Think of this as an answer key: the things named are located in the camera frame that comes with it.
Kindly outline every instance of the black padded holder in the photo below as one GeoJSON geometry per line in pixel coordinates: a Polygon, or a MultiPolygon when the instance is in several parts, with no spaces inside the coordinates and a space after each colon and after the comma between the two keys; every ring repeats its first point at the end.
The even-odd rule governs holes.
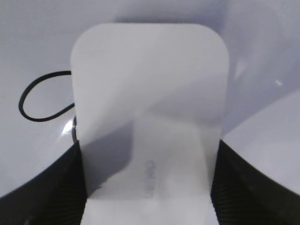
{"type": "Polygon", "coordinates": [[[256,170],[223,141],[211,198],[220,225],[300,224],[300,197],[256,170]]]}
{"type": "Polygon", "coordinates": [[[77,142],[33,180],[0,198],[0,225],[79,225],[86,199],[77,142]]]}

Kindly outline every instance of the white router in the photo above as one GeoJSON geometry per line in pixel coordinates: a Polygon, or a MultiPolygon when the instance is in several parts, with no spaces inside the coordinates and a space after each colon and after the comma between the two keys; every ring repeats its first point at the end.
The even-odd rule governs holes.
{"type": "Polygon", "coordinates": [[[102,24],[71,57],[82,224],[204,224],[229,57],[195,24],[102,24]]]}

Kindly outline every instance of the black cable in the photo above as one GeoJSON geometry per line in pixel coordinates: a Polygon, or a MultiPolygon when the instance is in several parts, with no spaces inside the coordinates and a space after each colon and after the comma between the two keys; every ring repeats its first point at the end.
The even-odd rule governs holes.
{"type": "Polygon", "coordinates": [[[57,76],[66,76],[66,75],[71,75],[71,71],[66,70],[66,71],[58,71],[58,72],[54,72],[54,73],[49,73],[46,75],[43,75],[41,77],[39,77],[38,79],[34,80],[31,84],[28,85],[28,87],[24,90],[24,92],[22,93],[21,97],[20,97],[20,101],[19,101],[19,111],[21,113],[21,115],[23,117],[25,117],[28,120],[34,121],[34,122],[45,122],[45,121],[49,121],[49,120],[53,120],[59,116],[61,116],[62,114],[64,114],[65,112],[69,111],[70,109],[72,109],[75,104],[72,103],[69,106],[67,106],[66,108],[60,110],[58,113],[49,116],[49,117],[45,117],[45,118],[33,118],[29,115],[26,114],[26,112],[24,111],[24,101],[27,97],[27,95],[30,93],[30,91],[39,83],[41,83],[44,80],[53,78],[53,77],[57,77],[57,76]]]}

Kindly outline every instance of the white surface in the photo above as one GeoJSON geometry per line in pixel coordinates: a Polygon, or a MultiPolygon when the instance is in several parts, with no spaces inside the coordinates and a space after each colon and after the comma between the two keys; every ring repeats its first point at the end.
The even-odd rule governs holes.
{"type": "Polygon", "coordinates": [[[82,224],[203,224],[229,58],[201,25],[103,24],[71,57],[82,224]]]}
{"type": "MultiPolygon", "coordinates": [[[[300,65],[299,10],[299,0],[0,1],[0,196],[41,172],[72,144],[69,136],[60,138],[60,134],[74,112],[36,124],[19,114],[17,101],[35,78],[70,68],[74,43],[91,26],[114,21],[178,22],[204,24],[215,30],[230,54],[224,126],[227,134],[260,109],[295,90],[293,75],[297,76],[300,65]]],[[[70,99],[59,105],[55,99],[53,111],[69,104],[71,89],[63,95],[66,93],[70,99]]],[[[49,115],[46,110],[35,113],[49,115]]],[[[285,170],[283,164],[274,163],[275,167],[285,170]]]]}
{"type": "Polygon", "coordinates": [[[199,135],[184,122],[137,119],[128,166],[87,200],[81,224],[204,224],[210,187],[199,135]]]}
{"type": "Polygon", "coordinates": [[[298,194],[299,102],[300,90],[261,110],[224,137],[250,164],[298,194]]]}
{"type": "MultiPolygon", "coordinates": [[[[99,186],[94,175],[103,173],[96,166],[105,160],[101,149],[95,152],[98,142],[145,113],[215,128],[209,139],[218,145],[229,59],[212,30],[188,24],[99,25],[77,41],[71,65],[89,192],[99,186]]],[[[217,147],[207,151],[214,155],[217,147]]]]}

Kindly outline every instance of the black power cord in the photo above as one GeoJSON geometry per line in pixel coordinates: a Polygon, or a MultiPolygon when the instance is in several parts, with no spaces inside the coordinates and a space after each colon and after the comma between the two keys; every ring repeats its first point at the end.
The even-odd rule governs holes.
{"type": "MultiPolygon", "coordinates": [[[[65,70],[65,71],[58,71],[58,72],[53,72],[53,73],[49,73],[49,74],[46,74],[46,75],[43,75],[41,77],[39,77],[38,79],[34,80],[33,82],[31,82],[27,88],[23,91],[21,97],[20,97],[20,100],[19,100],[19,111],[21,113],[21,115],[30,120],[30,121],[33,121],[33,122],[46,122],[46,121],[49,121],[49,120],[53,120],[59,116],[61,116],[62,114],[66,113],[67,111],[69,111],[70,109],[72,109],[75,104],[72,103],[70,105],[68,105],[66,108],[60,110],[58,113],[52,115],[52,116],[48,116],[48,117],[44,117],[44,118],[33,118],[31,116],[29,116],[25,111],[24,111],[24,102],[25,102],[25,99],[26,97],[28,96],[28,94],[30,93],[30,91],[35,87],[37,86],[39,83],[47,80],[47,79],[50,79],[50,78],[54,78],[54,77],[57,77],[57,76],[67,76],[67,75],[71,75],[71,71],[70,70],[65,70]]],[[[76,117],[74,117],[73,119],[73,126],[72,126],[72,138],[73,138],[73,142],[75,143],[77,141],[77,137],[76,137],[76,117]]]]}

